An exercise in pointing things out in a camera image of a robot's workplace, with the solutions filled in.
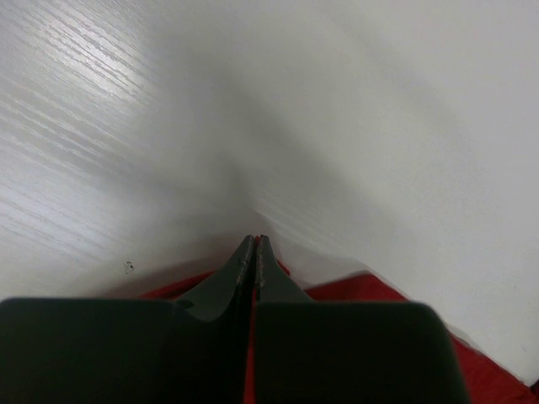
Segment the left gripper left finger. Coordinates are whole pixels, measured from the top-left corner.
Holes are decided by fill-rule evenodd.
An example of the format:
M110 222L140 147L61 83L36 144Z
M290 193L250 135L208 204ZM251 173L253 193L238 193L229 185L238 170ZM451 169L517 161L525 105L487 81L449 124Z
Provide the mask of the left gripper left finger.
M4 403L239 403L254 239L174 300L1 304Z

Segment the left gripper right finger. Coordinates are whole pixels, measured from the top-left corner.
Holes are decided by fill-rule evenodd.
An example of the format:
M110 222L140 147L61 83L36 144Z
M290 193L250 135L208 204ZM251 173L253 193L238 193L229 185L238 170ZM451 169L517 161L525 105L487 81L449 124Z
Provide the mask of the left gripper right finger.
M259 403L466 403L437 314L413 302L318 302L256 255L254 395Z

